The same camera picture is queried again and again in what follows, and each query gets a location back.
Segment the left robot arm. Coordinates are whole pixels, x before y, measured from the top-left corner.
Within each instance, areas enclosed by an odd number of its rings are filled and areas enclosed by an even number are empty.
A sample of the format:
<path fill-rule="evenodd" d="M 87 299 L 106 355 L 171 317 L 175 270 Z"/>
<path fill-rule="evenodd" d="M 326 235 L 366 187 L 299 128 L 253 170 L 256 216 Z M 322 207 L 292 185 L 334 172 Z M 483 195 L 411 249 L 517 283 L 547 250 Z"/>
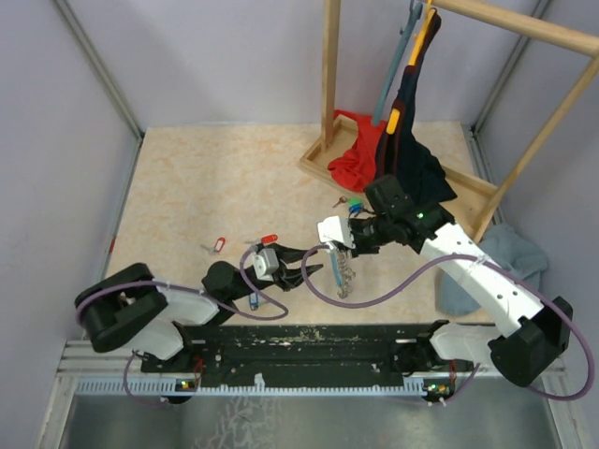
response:
<path fill-rule="evenodd" d="M 185 327 L 219 326 L 234 314 L 245 315 L 237 300 L 271 286 L 291 291 L 304 282 L 303 274 L 323 268 L 292 268 L 305 252 L 278 243 L 257 244 L 248 255 L 248 268 L 212 263 L 199 288 L 160 281 L 146 264 L 135 263 L 81 292 L 74 301 L 76 322 L 99 354 L 128 347 L 174 370 L 188 369 L 195 349 L 184 342 Z"/>

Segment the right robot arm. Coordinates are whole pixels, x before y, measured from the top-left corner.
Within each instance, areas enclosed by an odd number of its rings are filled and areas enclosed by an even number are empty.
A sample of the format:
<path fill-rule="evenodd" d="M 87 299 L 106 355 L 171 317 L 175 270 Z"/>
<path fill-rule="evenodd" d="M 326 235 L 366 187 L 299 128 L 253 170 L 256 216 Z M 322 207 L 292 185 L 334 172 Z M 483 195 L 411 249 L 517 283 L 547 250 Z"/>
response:
<path fill-rule="evenodd" d="M 419 362 L 442 368 L 449 360 L 493 365 L 506 380 L 529 386 L 568 347 L 573 308 L 562 297 L 544 304 L 483 252 L 438 203 L 417 207 L 398 180 L 386 175 L 365 189 L 371 218 L 353 219 L 355 255 L 391 242 L 412 248 L 455 281 L 492 318 L 493 326 L 446 323 L 418 346 Z"/>

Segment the large keyring with blue grip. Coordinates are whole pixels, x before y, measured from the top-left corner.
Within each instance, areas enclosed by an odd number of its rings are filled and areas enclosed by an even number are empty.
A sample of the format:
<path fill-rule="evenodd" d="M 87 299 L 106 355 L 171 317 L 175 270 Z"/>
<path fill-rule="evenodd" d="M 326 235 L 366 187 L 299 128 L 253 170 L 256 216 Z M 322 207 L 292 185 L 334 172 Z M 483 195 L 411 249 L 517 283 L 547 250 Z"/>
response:
<path fill-rule="evenodd" d="M 353 291 L 353 280 L 356 276 L 349 266 L 349 252 L 331 250 L 329 258 L 338 289 L 337 296 L 339 299 L 346 299 Z"/>

